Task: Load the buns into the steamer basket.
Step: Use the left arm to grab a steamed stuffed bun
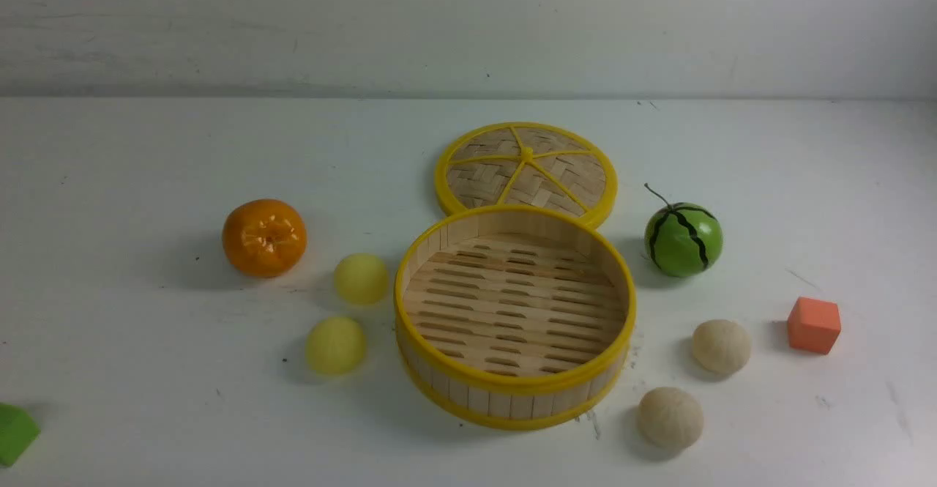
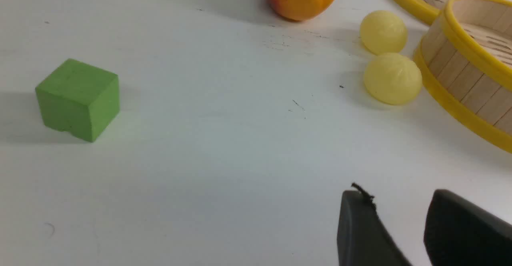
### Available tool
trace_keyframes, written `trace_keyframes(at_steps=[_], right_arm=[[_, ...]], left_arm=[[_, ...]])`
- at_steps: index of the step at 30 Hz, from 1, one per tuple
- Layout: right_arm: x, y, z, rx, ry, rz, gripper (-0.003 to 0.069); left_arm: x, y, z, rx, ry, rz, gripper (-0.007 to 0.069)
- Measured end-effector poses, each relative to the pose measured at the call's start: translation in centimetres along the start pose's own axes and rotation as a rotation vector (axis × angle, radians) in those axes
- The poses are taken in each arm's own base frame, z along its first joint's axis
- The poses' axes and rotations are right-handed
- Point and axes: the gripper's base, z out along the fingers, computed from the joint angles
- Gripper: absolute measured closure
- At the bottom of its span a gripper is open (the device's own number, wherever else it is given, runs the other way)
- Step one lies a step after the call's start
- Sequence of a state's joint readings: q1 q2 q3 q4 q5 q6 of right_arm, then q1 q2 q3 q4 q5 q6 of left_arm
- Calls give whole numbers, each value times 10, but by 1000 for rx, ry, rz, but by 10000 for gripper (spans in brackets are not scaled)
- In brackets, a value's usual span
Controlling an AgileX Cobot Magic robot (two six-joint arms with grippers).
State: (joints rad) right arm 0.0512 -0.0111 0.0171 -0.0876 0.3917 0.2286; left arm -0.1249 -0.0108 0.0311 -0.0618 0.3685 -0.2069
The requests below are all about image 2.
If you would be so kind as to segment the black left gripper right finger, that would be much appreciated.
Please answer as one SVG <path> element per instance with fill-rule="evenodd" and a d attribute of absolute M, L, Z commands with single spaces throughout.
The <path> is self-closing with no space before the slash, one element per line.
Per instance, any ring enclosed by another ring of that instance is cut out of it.
<path fill-rule="evenodd" d="M 424 245 L 434 266 L 510 266 L 512 226 L 446 189 L 433 193 Z"/>

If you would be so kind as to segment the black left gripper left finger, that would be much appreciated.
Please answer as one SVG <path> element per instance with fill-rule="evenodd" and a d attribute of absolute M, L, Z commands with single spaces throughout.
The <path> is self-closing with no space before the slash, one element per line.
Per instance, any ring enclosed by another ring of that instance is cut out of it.
<path fill-rule="evenodd" d="M 410 266 L 380 220 L 374 196 L 357 183 L 342 194 L 338 223 L 340 266 Z"/>

